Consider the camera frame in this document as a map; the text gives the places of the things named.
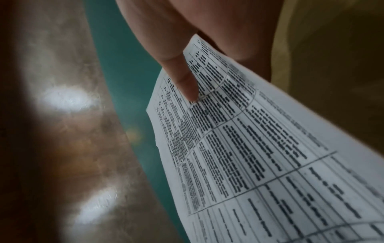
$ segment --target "finger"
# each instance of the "finger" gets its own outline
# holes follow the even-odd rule
[[[199,87],[197,80],[189,69],[182,53],[172,59],[161,60],[159,63],[187,100],[194,102],[198,99]]]

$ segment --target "paper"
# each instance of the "paper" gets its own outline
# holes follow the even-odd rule
[[[191,242],[384,241],[384,161],[195,35],[147,112]]]

